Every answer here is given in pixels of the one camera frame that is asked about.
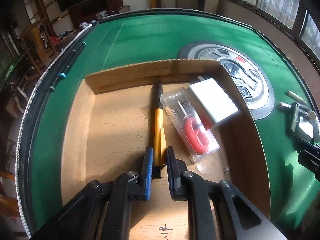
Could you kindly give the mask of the olive green lighter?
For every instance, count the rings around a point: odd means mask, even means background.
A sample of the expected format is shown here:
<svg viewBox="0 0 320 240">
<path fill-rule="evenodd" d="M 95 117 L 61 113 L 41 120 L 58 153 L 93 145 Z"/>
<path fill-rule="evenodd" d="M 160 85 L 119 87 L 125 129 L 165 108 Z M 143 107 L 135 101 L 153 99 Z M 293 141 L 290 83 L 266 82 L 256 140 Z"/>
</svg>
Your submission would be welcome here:
<svg viewBox="0 0 320 240">
<path fill-rule="evenodd" d="M 291 104 L 291 121 L 290 121 L 290 131 L 294 134 L 297 126 L 297 120 L 299 116 L 299 103 L 293 102 Z"/>
</svg>

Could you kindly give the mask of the white power adapter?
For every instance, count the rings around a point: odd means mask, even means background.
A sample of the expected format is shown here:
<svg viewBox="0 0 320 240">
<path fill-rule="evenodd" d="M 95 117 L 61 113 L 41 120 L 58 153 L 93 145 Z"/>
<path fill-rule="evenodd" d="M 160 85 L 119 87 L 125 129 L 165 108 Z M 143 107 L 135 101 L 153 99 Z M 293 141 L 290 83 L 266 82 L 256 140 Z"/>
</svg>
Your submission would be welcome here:
<svg viewBox="0 0 320 240">
<path fill-rule="evenodd" d="M 186 94 L 206 130 L 221 125 L 239 113 L 233 100 L 212 78 L 191 84 Z"/>
</svg>

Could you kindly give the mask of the small silver grey box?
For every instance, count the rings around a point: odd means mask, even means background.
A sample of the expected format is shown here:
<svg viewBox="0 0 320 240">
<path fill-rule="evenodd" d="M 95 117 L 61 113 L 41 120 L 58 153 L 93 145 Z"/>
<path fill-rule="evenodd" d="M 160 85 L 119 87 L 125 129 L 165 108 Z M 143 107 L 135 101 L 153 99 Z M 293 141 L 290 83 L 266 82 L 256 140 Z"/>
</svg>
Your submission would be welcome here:
<svg viewBox="0 0 320 240">
<path fill-rule="evenodd" d="M 298 119 L 296 136 L 307 142 L 310 142 L 313 139 L 313 125 L 302 116 L 300 116 Z"/>
</svg>

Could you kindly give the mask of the cream coloured pen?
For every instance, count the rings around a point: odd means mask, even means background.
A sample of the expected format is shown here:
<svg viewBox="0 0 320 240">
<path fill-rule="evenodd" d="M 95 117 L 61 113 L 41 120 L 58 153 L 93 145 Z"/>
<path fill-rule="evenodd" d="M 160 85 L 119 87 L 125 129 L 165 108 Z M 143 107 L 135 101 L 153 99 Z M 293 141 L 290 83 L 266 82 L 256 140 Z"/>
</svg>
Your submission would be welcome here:
<svg viewBox="0 0 320 240">
<path fill-rule="evenodd" d="M 301 98 L 300 96 L 298 96 L 297 94 L 295 94 L 291 90 L 287 90 L 286 94 L 287 94 L 287 96 L 289 96 L 290 98 L 292 98 L 296 102 L 301 103 L 303 105 L 307 105 L 307 102 L 303 98 Z"/>
</svg>

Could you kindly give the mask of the small white glue bottle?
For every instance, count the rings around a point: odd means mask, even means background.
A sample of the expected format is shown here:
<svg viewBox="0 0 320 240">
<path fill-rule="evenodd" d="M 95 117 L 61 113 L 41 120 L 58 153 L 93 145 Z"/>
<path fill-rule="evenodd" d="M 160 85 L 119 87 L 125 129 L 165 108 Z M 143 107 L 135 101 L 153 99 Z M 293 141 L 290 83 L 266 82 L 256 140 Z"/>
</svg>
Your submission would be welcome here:
<svg viewBox="0 0 320 240">
<path fill-rule="evenodd" d="M 310 123 L 313 125 L 313 140 L 315 143 L 320 142 L 320 123 L 319 119 L 314 111 L 308 111 L 308 118 Z"/>
</svg>

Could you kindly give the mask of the round mahjong table control panel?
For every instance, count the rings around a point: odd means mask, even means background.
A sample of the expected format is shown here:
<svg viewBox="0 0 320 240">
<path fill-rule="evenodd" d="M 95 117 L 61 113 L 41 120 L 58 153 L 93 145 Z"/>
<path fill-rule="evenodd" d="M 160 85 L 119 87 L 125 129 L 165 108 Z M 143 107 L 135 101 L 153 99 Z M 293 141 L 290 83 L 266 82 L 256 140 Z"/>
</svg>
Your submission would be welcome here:
<svg viewBox="0 0 320 240">
<path fill-rule="evenodd" d="M 191 42 L 180 49 L 179 59 L 217 60 L 227 70 L 254 120 L 268 117 L 274 108 L 272 85 L 259 66 L 243 52 L 220 42 Z"/>
</svg>

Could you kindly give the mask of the wooden chair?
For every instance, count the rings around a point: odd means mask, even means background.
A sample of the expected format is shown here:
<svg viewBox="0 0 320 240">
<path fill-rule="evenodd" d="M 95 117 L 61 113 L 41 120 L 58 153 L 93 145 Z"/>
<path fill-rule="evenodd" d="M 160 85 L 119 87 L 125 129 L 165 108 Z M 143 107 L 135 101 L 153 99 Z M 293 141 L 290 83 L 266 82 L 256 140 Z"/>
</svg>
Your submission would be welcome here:
<svg viewBox="0 0 320 240">
<path fill-rule="evenodd" d="M 45 18 L 41 18 L 38 21 L 28 25 L 25 30 L 21 33 L 21 35 L 18 37 L 18 39 L 20 40 L 24 52 L 26 53 L 27 57 L 29 58 L 31 65 L 33 66 L 33 68 L 36 70 L 38 76 L 41 76 L 41 70 L 38 67 L 36 61 L 33 58 L 32 53 L 30 52 L 31 48 L 27 46 L 27 41 L 31 40 L 31 42 L 33 43 L 34 47 L 35 47 L 35 51 L 37 53 L 37 56 L 39 58 L 39 62 L 46 67 L 47 65 L 44 63 L 43 59 L 46 57 L 46 48 L 43 47 L 42 44 L 42 37 L 41 37 L 41 33 L 40 33 L 40 29 L 39 29 L 39 25 L 42 25 L 44 28 L 44 34 L 47 38 L 47 41 L 49 42 L 49 45 L 51 47 L 51 50 L 53 51 L 53 56 L 57 54 L 57 50 L 53 44 L 53 42 L 50 39 L 49 36 L 49 32 L 48 32 L 48 28 L 46 26 L 47 21 L 50 23 L 48 17 Z"/>
</svg>

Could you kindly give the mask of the yellow black pen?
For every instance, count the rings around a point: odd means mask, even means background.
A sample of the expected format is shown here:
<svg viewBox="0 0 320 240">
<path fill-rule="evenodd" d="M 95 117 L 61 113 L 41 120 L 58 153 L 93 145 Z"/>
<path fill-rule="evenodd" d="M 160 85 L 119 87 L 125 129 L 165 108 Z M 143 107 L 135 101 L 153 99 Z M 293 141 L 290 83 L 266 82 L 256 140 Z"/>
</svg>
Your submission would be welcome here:
<svg viewBox="0 0 320 240">
<path fill-rule="evenodd" d="M 165 151 L 167 149 L 164 127 L 163 127 L 163 105 L 161 96 L 163 86 L 161 83 L 153 85 L 151 89 L 151 132 L 150 142 L 153 147 L 153 178 L 161 179 L 161 170 L 165 165 Z"/>
</svg>

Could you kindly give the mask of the black teal tipped rod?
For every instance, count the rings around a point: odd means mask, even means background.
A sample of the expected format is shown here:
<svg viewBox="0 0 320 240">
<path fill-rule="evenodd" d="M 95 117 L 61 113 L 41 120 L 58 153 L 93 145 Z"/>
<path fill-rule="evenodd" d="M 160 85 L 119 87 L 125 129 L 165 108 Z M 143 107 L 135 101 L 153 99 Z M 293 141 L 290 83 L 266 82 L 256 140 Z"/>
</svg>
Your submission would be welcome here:
<svg viewBox="0 0 320 240">
<path fill-rule="evenodd" d="M 71 53 L 69 54 L 65 64 L 63 65 L 62 67 L 62 70 L 59 72 L 58 76 L 56 77 L 55 81 L 53 82 L 53 84 L 49 87 L 49 91 L 50 92 L 53 92 L 56 87 L 57 87 L 57 84 L 66 78 L 67 76 L 67 73 L 69 72 L 69 69 L 71 68 L 72 64 L 73 64 L 73 61 L 74 61 L 74 58 L 75 58 L 75 55 L 76 55 L 76 50 L 72 50 Z"/>
<path fill-rule="evenodd" d="M 71 70 L 73 64 L 79 57 L 79 55 L 82 53 L 84 48 L 86 47 L 87 43 L 83 42 L 77 49 L 73 50 L 69 59 L 67 60 L 65 66 L 63 67 L 63 70 L 59 74 L 59 79 L 65 79 L 68 75 L 69 71 Z"/>
</svg>

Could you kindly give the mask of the black marker pink cap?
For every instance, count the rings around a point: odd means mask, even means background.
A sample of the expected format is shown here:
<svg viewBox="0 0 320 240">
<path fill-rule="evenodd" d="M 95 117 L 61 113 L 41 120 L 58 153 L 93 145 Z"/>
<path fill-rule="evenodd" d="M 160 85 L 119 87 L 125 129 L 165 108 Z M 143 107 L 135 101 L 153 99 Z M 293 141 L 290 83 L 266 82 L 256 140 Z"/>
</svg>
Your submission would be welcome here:
<svg viewBox="0 0 320 240">
<path fill-rule="evenodd" d="M 293 104 L 288 104 L 288 103 L 284 103 L 284 102 L 279 102 L 278 103 L 278 107 L 279 108 L 283 108 L 283 109 L 291 109 L 293 106 Z M 298 104 L 299 109 L 301 109 L 302 111 L 308 112 L 310 110 L 309 107 Z"/>
</svg>

